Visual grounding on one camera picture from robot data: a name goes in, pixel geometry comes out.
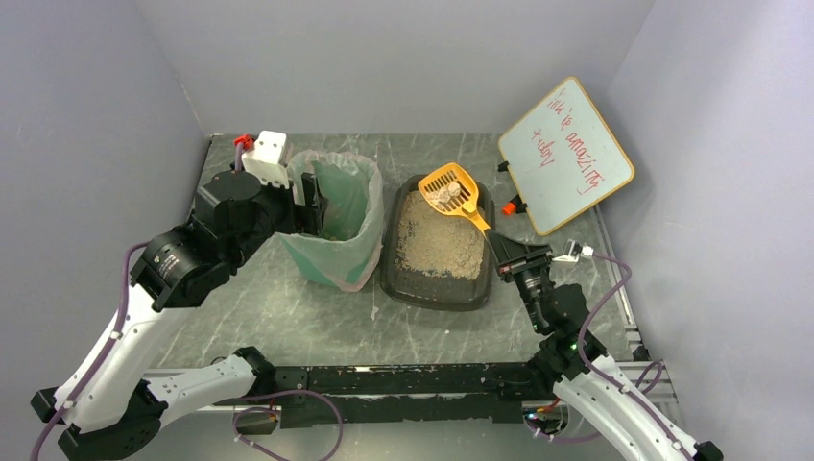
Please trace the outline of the yellow litter scoop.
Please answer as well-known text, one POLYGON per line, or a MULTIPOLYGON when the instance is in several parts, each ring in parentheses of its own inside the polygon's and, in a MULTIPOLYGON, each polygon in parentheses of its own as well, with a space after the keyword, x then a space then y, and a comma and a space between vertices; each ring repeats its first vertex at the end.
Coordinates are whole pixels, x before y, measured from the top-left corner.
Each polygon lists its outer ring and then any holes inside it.
POLYGON ((491 226, 479 211, 479 189, 471 175, 458 163, 449 162, 419 181, 424 201, 444 216, 467 219, 486 235, 491 226))

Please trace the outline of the dark grey litter tray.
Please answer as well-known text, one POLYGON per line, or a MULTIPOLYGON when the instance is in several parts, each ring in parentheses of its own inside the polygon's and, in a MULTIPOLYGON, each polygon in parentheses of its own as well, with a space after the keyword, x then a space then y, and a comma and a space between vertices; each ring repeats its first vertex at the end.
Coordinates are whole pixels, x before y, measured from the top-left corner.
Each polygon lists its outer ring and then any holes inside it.
POLYGON ((481 308, 491 293, 494 264, 491 251, 483 250, 483 259, 475 279, 455 278, 450 275, 434 277, 421 271, 408 269, 398 255, 398 226, 408 195, 418 190, 423 175, 410 177, 395 193, 387 228, 383 237, 379 282, 383 291, 402 303, 440 311, 467 312, 481 308))

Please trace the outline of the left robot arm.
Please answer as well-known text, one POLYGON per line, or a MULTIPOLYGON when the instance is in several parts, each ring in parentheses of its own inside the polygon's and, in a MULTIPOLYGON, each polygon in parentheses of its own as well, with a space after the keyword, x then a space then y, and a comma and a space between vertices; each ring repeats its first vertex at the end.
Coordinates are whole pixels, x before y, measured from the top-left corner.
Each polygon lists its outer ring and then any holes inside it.
POLYGON ((62 453, 122 460, 202 407, 274 392, 275 367, 254 347, 181 375, 147 379, 145 372, 161 345, 273 235, 319 234, 326 206, 311 173, 275 186, 227 170, 198 188, 184 224, 128 249, 120 303, 105 331, 74 375, 31 401, 47 430, 63 426, 62 453))

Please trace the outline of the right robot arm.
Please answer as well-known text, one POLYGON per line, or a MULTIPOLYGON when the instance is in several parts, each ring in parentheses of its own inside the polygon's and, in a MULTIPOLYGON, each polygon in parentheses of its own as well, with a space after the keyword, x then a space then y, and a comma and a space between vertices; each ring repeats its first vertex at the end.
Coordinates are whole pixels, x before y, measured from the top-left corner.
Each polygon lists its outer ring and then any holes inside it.
POLYGON ((594 313, 579 284, 550 278, 547 245, 483 232, 497 275, 514 282, 533 330, 542 335, 527 363, 532 381, 578 411, 626 460, 721 460, 711 441, 684 432, 651 403, 588 329, 594 313))

